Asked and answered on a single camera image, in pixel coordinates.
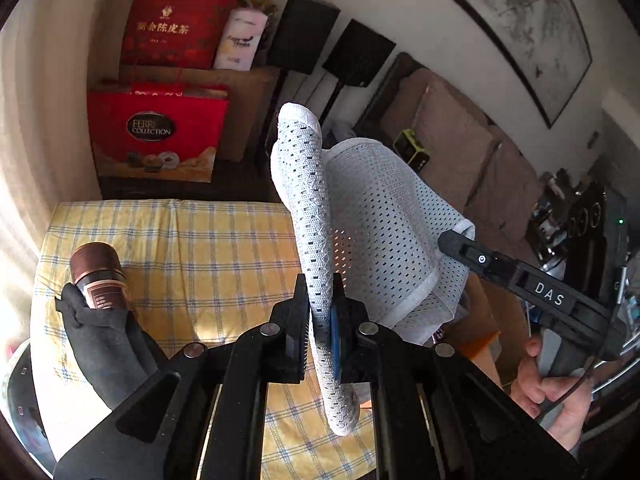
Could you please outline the person's right hand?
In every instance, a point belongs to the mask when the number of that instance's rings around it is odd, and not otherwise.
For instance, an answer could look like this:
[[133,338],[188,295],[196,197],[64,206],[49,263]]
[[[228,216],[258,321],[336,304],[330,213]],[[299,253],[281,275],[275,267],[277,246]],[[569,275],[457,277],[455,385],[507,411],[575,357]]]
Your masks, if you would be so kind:
[[[518,374],[510,391],[511,399],[533,418],[540,414],[542,402],[559,400],[578,382],[577,377],[542,378],[536,362],[541,347],[542,342],[538,335],[526,340],[525,356],[518,364]],[[591,385],[591,380],[585,379],[563,401],[558,417],[547,429],[548,434],[567,451],[575,451],[582,437],[582,426],[591,404]]]

